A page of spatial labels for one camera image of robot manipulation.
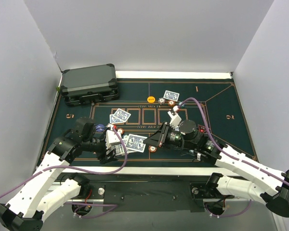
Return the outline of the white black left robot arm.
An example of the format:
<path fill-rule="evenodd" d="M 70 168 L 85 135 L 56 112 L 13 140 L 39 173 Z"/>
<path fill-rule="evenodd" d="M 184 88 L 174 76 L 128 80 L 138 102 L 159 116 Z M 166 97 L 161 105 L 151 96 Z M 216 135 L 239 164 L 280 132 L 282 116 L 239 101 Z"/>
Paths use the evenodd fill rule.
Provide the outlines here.
<path fill-rule="evenodd" d="M 143 152 L 144 137 L 130 135 L 122 138 L 118 128 L 110 124 L 101 128 L 103 135 L 95 137 L 96 124 L 91 118 L 81 117 L 73 128 L 56 138 L 34 174 L 15 189 L 19 192 L 5 204 L 0 204 L 0 223 L 10 231 L 39 231 L 44 221 L 69 200 L 89 194 L 90 181 L 77 172 L 71 163 L 83 152 L 96 153 L 101 163 L 115 161 L 120 151 L 126 157 L 129 151 Z M 47 190 L 64 169 L 76 172 L 48 193 Z"/>

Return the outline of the blue back playing card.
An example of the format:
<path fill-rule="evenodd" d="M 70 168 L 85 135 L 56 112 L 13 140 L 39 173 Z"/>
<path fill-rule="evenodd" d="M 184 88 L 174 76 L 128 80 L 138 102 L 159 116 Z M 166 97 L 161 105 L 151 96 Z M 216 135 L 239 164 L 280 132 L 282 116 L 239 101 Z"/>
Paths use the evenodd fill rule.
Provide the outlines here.
<path fill-rule="evenodd" d="M 144 136 L 129 134 L 126 141 L 126 148 L 135 152 L 143 153 L 146 146 L 146 144 L 144 144 L 145 139 L 146 137 Z"/>
<path fill-rule="evenodd" d="M 114 113 L 114 117 L 122 120 L 123 122 L 127 122 L 128 119 L 130 118 L 131 114 L 127 111 L 124 111 L 120 108 L 118 108 L 115 113 Z"/>
<path fill-rule="evenodd" d="M 179 99 L 179 96 L 180 96 L 180 94 L 177 93 L 177 92 L 165 90 L 163 98 L 166 99 L 166 100 L 177 102 L 178 99 Z"/>
<path fill-rule="evenodd" d="M 120 118 L 115 117 L 113 114 L 109 115 L 109 121 L 111 124 L 122 124 L 124 121 Z"/>

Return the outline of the blue playing card deck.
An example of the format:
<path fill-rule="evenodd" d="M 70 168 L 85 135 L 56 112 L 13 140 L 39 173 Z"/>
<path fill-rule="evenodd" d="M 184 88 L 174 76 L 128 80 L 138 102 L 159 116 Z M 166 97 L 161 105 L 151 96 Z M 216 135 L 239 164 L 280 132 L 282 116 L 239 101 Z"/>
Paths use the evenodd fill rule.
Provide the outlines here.
<path fill-rule="evenodd" d="M 117 144 L 117 145 L 112 146 L 112 150 L 113 150 L 115 157 L 120 157 L 120 156 L 125 155 L 124 148 L 121 144 Z"/>

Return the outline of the orange red chip stack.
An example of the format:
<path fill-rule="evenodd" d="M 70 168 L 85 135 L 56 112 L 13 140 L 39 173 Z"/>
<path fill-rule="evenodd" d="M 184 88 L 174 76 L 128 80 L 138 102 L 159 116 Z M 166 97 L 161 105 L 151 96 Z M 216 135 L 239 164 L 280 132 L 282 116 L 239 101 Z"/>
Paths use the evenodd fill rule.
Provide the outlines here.
<path fill-rule="evenodd" d="M 149 151 L 150 151 L 151 153 L 154 153 L 154 152 L 157 151 L 157 147 L 149 146 Z"/>

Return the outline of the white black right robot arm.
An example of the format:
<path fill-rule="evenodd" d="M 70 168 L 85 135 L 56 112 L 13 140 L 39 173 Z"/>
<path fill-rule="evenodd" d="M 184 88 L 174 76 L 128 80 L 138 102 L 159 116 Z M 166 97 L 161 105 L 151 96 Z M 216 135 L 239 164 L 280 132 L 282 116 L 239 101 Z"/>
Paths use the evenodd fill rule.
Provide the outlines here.
<path fill-rule="evenodd" d="M 289 218 L 289 170 L 280 171 L 264 166 L 228 144 L 212 141 L 208 134 L 197 130 L 194 121 L 185 120 L 179 130 L 164 122 L 158 129 L 160 148 L 192 150 L 196 159 L 225 168 L 242 177 L 241 180 L 213 173 L 206 184 L 211 197 L 233 195 L 264 204 L 271 212 Z"/>

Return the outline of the orange red poker chip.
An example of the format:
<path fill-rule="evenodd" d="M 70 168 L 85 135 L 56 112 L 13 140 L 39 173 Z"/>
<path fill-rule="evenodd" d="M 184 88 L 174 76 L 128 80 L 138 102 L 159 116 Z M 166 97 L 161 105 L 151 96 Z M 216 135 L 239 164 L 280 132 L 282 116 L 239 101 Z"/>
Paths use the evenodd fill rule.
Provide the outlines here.
<path fill-rule="evenodd" d="M 168 105 L 169 105 L 170 107 L 174 107 L 174 106 L 176 105 L 176 102 L 175 102 L 175 101 L 172 101 L 172 100 L 169 100 L 169 101 L 168 101 Z"/>
<path fill-rule="evenodd" d="M 118 129 L 118 132 L 120 132 L 121 134 L 123 134 L 123 133 L 124 133 L 124 130 L 123 130 L 122 128 L 119 128 L 119 129 Z"/>

